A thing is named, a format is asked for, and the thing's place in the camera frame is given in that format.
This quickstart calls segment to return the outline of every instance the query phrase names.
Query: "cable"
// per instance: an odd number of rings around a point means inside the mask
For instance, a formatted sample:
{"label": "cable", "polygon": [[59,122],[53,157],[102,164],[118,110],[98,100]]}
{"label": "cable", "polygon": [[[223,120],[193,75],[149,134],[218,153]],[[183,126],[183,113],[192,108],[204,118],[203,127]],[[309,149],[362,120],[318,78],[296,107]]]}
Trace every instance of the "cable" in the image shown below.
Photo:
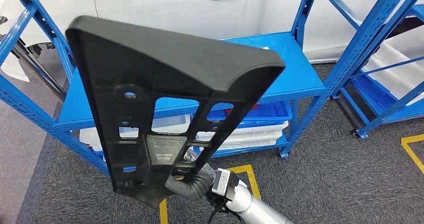
{"label": "cable", "polygon": [[219,205],[215,207],[215,210],[212,211],[212,213],[209,216],[209,219],[207,220],[207,224],[211,224],[212,218],[214,218],[215,214],[225,206],[225,203],[227,203],[226,200],[224,200],[223,202],[221,202]]}

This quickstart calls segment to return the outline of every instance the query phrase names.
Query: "red object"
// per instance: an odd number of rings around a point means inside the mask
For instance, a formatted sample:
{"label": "red object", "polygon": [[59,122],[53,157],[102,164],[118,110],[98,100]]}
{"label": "red object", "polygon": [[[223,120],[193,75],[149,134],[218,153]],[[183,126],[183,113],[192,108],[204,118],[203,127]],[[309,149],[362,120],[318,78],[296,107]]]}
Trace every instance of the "red object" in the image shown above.
{"label": "red object", "polygon": [[[255,105],[252,107],[252,109],[251,109],[251,110],[253,110],[253,109],[257,108],[257,107],[259,107],[259,105],[258,105],[258,104],[255,104]],[[225,114],[228,116],[228,114],[230,114],[231,110],[232,110],[232,108],[225,109]]]}

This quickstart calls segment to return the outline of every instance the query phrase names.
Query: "white storage bin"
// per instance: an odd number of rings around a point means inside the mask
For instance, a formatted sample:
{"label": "white storage bin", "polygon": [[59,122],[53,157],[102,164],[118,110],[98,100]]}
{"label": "white storage bin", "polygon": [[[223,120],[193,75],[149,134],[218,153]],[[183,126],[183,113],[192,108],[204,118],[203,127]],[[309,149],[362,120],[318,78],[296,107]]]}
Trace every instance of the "white storage bin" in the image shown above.
{"label": "white storage bin", "polygon": [[[424,56],[424,26],[385,40],[362,68],[364,72]],[[424,81],[424,60],[411,62],[369,74],[397,99],[401,99]],[[407,106],[424,98],[421,93]]]}
{"label": "white storage bin", "polygon": [[[218,150],[251,148],[274,145],[283,135],[283,129],[289,125],[288,121],[279,125],[266,125],[247,128],[237,128],[222,143]],[[196,140],[209,141],[215,132],[199,131]]]}
{"label": "white storage bin", "polygon": [[[187,131],[191,122],[191,117],[187,115],[177,115],[164,118],[153,119],[151,124],[152,131],[157,133],[183,133]],[[132,128],[120,127],[119,133],[121,137],[137,137],[138,130]],[[102,151],[99,135],[95,127],[81,129],[79,132],[79,140],[85,144],[89,144],[96,152]]]}

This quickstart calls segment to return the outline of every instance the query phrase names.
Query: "shelf foot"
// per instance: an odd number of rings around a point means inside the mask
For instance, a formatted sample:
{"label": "shelf foot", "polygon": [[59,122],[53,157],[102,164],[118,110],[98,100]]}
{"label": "shelf foot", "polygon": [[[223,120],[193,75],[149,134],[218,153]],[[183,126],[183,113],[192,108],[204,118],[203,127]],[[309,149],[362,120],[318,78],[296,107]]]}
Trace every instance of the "shelf foot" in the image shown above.
{"label": "shelf foot", "polygon": [[329,100],[336,100],[336,99],[339,99],[339,95],[338,94],[332,94],[332,95],[330,95],[330,97],[328,98]]}
{"label": "shelf foot", "polygon": [[368,137],[368,134],[366,132],[362,131],[361,129],[353,129],[353,130],[350,131],[350,134],[354,138],[365,139],[365,138]]}
{"label": "shelf foot", "polygon": [[278,148],[279,156],[281,158],[288,158],[290,153],[290,146],[284,146]]}

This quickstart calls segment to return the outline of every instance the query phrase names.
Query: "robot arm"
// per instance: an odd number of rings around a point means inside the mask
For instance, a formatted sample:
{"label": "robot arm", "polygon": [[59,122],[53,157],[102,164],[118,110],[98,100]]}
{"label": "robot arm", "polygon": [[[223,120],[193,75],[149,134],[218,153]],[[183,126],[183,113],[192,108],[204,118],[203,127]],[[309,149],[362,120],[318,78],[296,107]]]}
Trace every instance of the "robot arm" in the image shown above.
{"label": "robot arm", "polygon": [[212,193],[226,198],[225,206],[245,224],[293,224],[284,215],[253,196],[232,171],[219,168]]}
{"label": "robot arm", "polygon": [[[196,153],[188,149],[184,159],[194,161],[196,157]],[[165,187],[192,201],[206,196],[215,206],[209,222],[216,211],[224,208],[242,219],[245,224],[293,224],[284,215],[253,196],[247,185],[234,172],[221,168],[214,172],[209,164],[203,166],[190,183],[175,180],[170,176]]]}

